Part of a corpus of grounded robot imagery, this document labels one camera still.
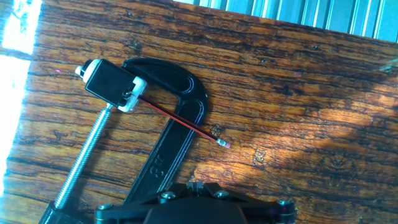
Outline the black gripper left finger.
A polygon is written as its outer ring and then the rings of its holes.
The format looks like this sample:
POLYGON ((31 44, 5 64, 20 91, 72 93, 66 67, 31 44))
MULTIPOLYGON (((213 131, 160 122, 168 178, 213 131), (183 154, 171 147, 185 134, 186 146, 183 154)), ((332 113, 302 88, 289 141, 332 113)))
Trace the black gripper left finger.
POLYGON ((131 220, 134 222, 143 220, 152 208, 192 196, 194 190, 194 182, 187 184, 174 183, 166 190, 127 204, 113 205, 104 203, 95 209, 95 223, 123 223, 131 220))

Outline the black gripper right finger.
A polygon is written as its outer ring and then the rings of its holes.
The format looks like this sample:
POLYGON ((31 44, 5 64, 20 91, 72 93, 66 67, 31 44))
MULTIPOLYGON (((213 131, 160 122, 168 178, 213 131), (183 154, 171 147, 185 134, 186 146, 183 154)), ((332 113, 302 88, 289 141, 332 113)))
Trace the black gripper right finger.
POLYGON ((278 199, 265 202, 221 187, 219 184, 196 182, 195 209, 217 223, 295 223, 295 204, 278 199))

